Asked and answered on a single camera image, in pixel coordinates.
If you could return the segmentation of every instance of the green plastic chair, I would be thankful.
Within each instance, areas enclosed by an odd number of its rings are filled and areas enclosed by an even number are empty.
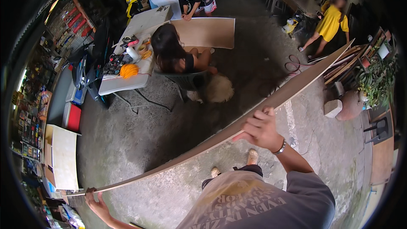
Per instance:
[[[185,91],[196,91],[199,98],[206,103],[205,89],[210,80],[210,74],[207,70],[193,74],[167,74],[154,71],[158,75],[165,76],[175,82],[178,87],[178,94],[183,102],[186,102]]]

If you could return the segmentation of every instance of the woman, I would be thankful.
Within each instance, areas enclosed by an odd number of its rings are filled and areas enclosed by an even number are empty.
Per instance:
[[[186,52],[180,44],[180,36],[174,25],[167,23],[157,28],[151,37],[151,45],[157,64],[163,73],[196,73],[208,70],[217,74],[215,67],[210,67],[212,59],[210,50],[206,49],[198,57],[198,49]]]
[[[308,56],[310,59],[317,58],[323,51],[325,45],[332,40],[335,34],[338,32],[339,24],[341,25],[342,30],[346,35],[346,42],[349,42],[349,27],[348,27],[348,18],[345,15],[345,6],[346,0],[332,0],[326,1],[321,7],[324,18],[318,23],[315,33],[304,46],[298,48],[300,52],[305,50],[308,45],[313,43],[318,39],[319,36],[322,36],[321,43],[317,49],[317,52],[313,56]]]

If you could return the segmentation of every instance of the slippers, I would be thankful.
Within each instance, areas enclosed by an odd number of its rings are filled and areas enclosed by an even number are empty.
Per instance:
[[[221,171],[217,167],[213,167],[213,169],[210,172],[212,178],[218,176],[219,174],[221,174]]]
[[[254,149],[249,150],[249,155],[247,156],[247,164],[251,164],[251,161],[254,161],[255,165],[257,165],[258,154],[257,151]]]

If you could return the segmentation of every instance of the potted plant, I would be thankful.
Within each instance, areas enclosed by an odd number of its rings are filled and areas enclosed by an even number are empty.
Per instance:
[[[370,60],[368,73],[360,68],[356,76],[356,81],[359,83],[358,90],[367,97],[366,104],[370,107],[381,104],[388,108],[389,102],[393,102],[392,88],[396,79],[397,56],[396,54],[382,59],[377,53]]]

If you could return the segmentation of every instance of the white bottle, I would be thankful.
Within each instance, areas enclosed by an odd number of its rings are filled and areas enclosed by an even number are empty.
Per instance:
[[[137,60],[140,56],[133,47],[127,47],[126,52],[130,55],[133,61]]]

